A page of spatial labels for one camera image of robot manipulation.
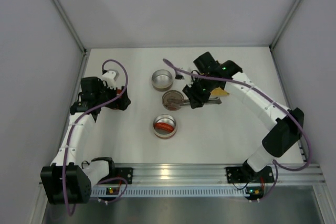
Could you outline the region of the metal tongs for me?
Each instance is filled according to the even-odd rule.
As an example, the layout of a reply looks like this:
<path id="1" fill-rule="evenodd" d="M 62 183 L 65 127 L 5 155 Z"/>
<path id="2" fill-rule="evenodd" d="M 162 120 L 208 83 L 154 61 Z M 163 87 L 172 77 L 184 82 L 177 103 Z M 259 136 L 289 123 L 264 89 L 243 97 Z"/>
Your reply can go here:
<path id="1" fill-rule="evenodd" d="M 163 106 L 167 108 L 167 106 L 169 104 L 176 104 L 180 107 L 180 109 L 184 106 L 190 106 L 190 101 L 188 99 L 183 99 L 183 100 L 178 100 L 178 99 L 174 99 L 174 98 L 171 98 L 171 99 L 166 99 L 166 100 L 163 100 L 162 101 L 163 103 Z M 209 101 L 207 101 L 204 105 L 213 105 L 213 104 L 222 104 L 222 101 L 220 98 L 218 97 L 215 97 L 215 98 L 211 98 Z"/>

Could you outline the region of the red fried chicken piece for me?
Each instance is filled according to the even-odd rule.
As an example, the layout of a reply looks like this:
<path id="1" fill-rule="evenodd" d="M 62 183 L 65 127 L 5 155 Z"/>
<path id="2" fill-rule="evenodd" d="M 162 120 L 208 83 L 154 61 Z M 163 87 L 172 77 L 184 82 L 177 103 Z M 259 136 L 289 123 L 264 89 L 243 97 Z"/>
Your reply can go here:
<path id="1" fill-rule="evenodd" d="M 169 104 L 169 105 L 167 106 L 167 108 L 168 108 L 169 110 L 171 110 L 171 111 L 176 111 L 176 110 L 179 110 L 179 109 L 180 109 L 180 107 L 179 107 L 178 105 L 176 105 L 176 104 Z"/>

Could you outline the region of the red sausage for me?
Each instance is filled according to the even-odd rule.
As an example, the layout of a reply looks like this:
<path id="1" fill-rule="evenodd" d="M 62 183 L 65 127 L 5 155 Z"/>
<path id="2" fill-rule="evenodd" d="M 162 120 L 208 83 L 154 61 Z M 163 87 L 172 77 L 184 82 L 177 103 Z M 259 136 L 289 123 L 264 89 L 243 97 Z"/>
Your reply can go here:
<path id="1" fill-rule="evenodd" d="M 155 123 L 154 127 L 158 130 L 164 130 L 167 132 L 173 132 L 175 128 L 167 123 Z"/>

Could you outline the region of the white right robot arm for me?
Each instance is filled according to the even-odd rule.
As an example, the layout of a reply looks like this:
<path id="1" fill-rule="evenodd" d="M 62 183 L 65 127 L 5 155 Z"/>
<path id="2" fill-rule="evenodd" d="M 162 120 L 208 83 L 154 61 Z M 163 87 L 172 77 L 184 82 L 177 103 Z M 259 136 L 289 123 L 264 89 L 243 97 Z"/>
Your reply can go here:
<path id="1" fill-rule="evenodd" d="M 254 85 L 242 68 L 231 60 L 216 61 L 209 52 L 194 60 L 199 77 L 183 88 L 191 108 L 201 108 L 216 88 L 225 90 L 256 115 L 268 130 L 261 146 L 242 164 L 241 171 L 255 179 L 275 158 L 280 158 L 301 138 L 304 113 L 279 105 Z"/>

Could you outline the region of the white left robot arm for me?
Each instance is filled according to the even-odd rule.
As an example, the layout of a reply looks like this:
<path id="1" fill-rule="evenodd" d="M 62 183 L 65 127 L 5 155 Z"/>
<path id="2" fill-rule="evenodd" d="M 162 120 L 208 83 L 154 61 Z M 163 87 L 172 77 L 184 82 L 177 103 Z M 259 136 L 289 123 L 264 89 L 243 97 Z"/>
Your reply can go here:
<path id="1" fill-rule="evenodd" d="M 69 125 L 61 147 L 52 163 L 40 172 L 50 204 L 84 204 L 97 184 L 132 183 L 132 172 L 116 168 L 111 157 L 94 158 L 86 167 L 82 166 L 85 145 L 102 107 L 124 111 L 131 103 L 126 87 L 117 88 L 117 75 L 115 70 L 109 70 L 101 78 L 81 79 L 81 91 L 70 108 Z"/>

